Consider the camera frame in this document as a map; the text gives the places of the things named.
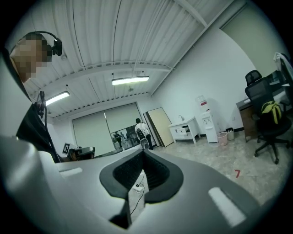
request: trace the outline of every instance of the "corrugated ceiling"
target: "corrugated ceiling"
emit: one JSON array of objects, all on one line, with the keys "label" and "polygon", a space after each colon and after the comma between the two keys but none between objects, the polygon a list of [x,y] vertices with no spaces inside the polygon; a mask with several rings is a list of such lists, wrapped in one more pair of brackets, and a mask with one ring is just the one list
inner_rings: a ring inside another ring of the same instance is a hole
[{"label": "corrugated ceiling", "polygon": [[[188,44],[231,0],[44,0],[19,22],[8,50],[31,31],[48,31],[63,42],[26,90],[36,99],[67,90],[70,97],[49,106],[50,116],[76,113],[113,99],[152,93],[184,55]],[[196,14],[205,22],[196,18]],[[43,34],[53,45],[53,38]],[[148,75],[147,82],[112,86],[116,78]]]}]

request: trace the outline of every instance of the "concrete floor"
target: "concrete floor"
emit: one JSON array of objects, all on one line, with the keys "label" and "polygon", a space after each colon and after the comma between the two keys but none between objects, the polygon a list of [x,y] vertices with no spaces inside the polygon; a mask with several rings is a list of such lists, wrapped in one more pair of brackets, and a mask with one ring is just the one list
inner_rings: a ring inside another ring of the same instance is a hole
[{"label": "concrete floor", "polygon": [[[291,141],[292,137],[293,128],[278,138]],[[246,189],[261,205],[278,194],[286,182],[289,170],[291,170],[292,149],[287,149],[285,144],[277,144],[280,161],[278,165],[275,165],[273,162],[275,156],[271,146],[260,151],[259,157],[254,157],[255,150],[263,142],[257,143],[256,139],[252,139],[246,143],[243,131],[235,133],[235,139],[229,141],[226,146],[209,144],[206,137],[197,138],[196,141],[196,144],[193,144],[191,140],[177,141],[168,147],[156,147],[154,150],[203,163],[216,169]],[[240,170],[238,178],[236,178],[237,172],[234,170]],[[143,174],[139,176],[136,183],[142,180],[142,176]],[[144,177],[142,184],[146,188],[146,193],[148,191],[146,177]],[[130,190],[130,211],[134,209],[140,197],[141,193],[136,193],[133,189]],[[133,222],[143,207],[142,198],[131,216]]]}]

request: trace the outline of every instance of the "black jacket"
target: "black jacket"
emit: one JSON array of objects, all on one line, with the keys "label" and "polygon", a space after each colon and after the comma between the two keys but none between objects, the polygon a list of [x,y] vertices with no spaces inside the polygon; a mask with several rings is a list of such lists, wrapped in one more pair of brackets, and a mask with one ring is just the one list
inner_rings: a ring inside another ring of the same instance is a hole
[{"label": "black jacket", "polygon": [[[18,86],[21,88],[27,98],[30,99],[19,75],[17,74],[11,63],[8,51],[4,49],[2,50],[2,53],[7,68],[11,72],[11,75],[14,78],[15,82],[18,84]],[[37,148],[37,150],[50,153],[55,163],[59,162],[57,158],[58,156],[54,153],[50,145],[45,125],[39,118],[36,107],[34,105],[31,105],[31,107],[28,109],[27,114],[22,120],[22,123],[20,124],[16,135],[19,139],[26,140],[32,143]]]}]

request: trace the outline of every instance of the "fluorescent light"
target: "fluorescent light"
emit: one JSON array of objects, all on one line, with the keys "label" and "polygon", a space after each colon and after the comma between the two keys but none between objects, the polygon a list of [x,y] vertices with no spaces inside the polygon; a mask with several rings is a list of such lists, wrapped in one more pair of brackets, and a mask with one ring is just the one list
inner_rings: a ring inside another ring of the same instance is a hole
[{"label": "fluorescent light", "polygon": [[58,100],[60,100],[60,99],[62,99],[62,98],[68,97],[68,96],[69,96],[69,92],[67,92],[67,91],[65,91],[65,92],[63,92],[63,93],[60,93],[60,94],[58,94],[57,96],[48,99],[48,100],[46,101],[46,106],[48,106],[48,105],[50,105],[51,103],[56,102],[56,101],[58,101]]},{"label": "fluorescent light", "polygon": [[142,82],[142,81],[147,81],[149,78],[150,78],[149,76],[136,76],[136,77],[122,78],[122,79],[114,79],[112,80],[112,85]]}]

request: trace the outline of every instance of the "headphones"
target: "headphones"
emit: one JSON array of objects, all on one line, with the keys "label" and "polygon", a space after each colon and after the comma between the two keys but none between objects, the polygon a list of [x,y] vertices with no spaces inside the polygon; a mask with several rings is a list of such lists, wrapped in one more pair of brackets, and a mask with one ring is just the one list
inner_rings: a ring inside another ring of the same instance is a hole
[{"label": "headphones", "polygon": [[57,54],[58,56],[61,56],[62,54],[62,41],[57,38],[54,34],[50,33],[50,32],[46,32],[46,31],[34,31],[34,32],[29,32],[26,35],[29,34],[37,34],[37,33],[46,33],[51,35],[52,37],[54,37],[54,46],[52,47],[52,55]]}]

